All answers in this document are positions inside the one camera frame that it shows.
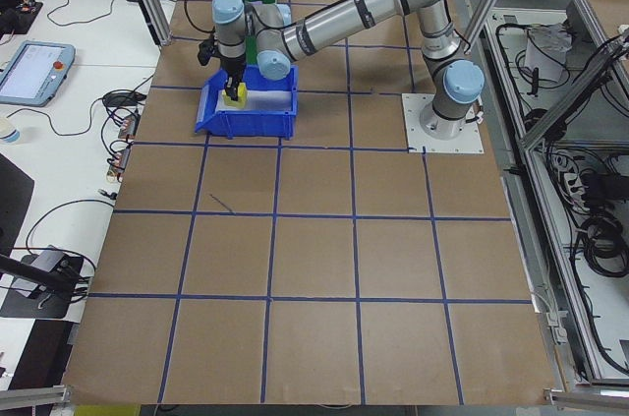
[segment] yellow block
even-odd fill
[[[239,109],[245,109],[245,106],[247,106],[247,85],[245,85],[244,82],[238,85],[237,100],[233,100],[232,98],[230,98],[225,90],[223,90],[220,94],[223,97],[223,101],[227,106],[232,106]]]
[[[75,416],[139,416],[140,406],[127,404],[119,406],[77,406]]]

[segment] mounting plate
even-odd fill
[[[484,153],[481,134],[477,123],[466,124],[456,138],[442,141],[429,136],[420,125],[420,113],[432,101],[432,93],[403,93],[404,123],[409,152],[422,153]],[[468,118],[474,117],[470,108]]]

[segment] black stand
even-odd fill
[[[36,256],[24,256],[22,263],[30,265]],[[68,289],[74,290],[81,279],[82,257],[64,256],[67,261],[66,272],[52,270],[48,273],[52,279],[66,282]],[[16,290],[9,290],[0,308],[2,318],[42,318],[48,320],[62,319],[68,313],[72,291],[49,293],[47,291],[34,292],[33,297],[27,298]]]

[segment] tablet screen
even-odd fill
[[[35,98],[62,52],[63,47],[28,45],[4,79],[0,96]]]

